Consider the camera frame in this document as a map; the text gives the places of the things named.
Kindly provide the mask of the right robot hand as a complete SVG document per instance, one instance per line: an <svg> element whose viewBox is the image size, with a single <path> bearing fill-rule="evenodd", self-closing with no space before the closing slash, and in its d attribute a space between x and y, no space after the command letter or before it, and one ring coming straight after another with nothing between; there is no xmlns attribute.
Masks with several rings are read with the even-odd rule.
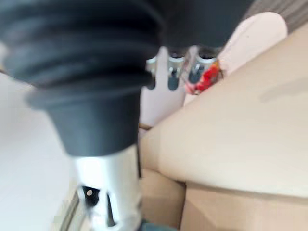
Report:
<svg viewBox="0 0 308 231"><path fill-rule="evenodd" d="M226 44L250 0L3 0L8 75L30 84L79 174L96 231L140 231L140 97L160 47Z"/></svg>

